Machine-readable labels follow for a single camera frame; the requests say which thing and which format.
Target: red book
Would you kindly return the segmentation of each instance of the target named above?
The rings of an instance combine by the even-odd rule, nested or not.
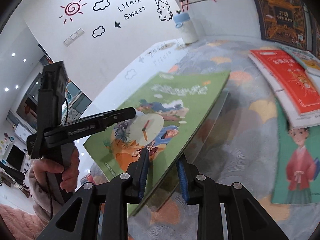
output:
[[[284,89],[298,114],[320,110],[320,95],[305,74],[305,70],[283,50],[250,50],[251,54],[270,71]]]

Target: light switch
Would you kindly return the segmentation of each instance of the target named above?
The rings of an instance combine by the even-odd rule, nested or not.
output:
[[[75,40],[76,38],[78,37],[78,34],[77,33],[73,33],[71,34],[70,38]]]
[[[84,34],[84,31],[83,31],[83,29],[79,29],[79,30],[77,30],[76,31],[76,33],[79,35],[79,36],[81,36],[82,34]]]
[[[71,43],[72,43],[72,39],[71,39],[71,38],[67,38],[67,39],[64,41],[64,44],[65,44],[66,46],[69,46]]]

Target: pink fluffy fabric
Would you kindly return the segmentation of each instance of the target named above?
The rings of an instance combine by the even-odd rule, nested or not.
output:
[[[0,204],[0,214],[17,240],[34,240],[45,226],[37,215],[6,205]]]

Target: ceiling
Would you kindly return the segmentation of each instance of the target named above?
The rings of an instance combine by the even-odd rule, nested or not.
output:
[[[23,28],[23,24],[16,22],[14,27],[4,29],[0,35],[0,125],[6,119],[27,76],[44,55],[26,24]]]

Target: beige sleeve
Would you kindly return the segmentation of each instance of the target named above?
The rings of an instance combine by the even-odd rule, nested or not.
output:
[[[33,209],[36,215],[47,224],[50,220],[50,197],[49,194],[44,191],[38,181],[36,180],[36,176],[33,172],[33,167],[31,166],[28,173],[29,183],[30,183],[30,193],[32,195],[32,199],[35,202]],[[55,201],[52,196],[52,207],[53,207],[53,215],[58,213],[61,209],[61,205]]]

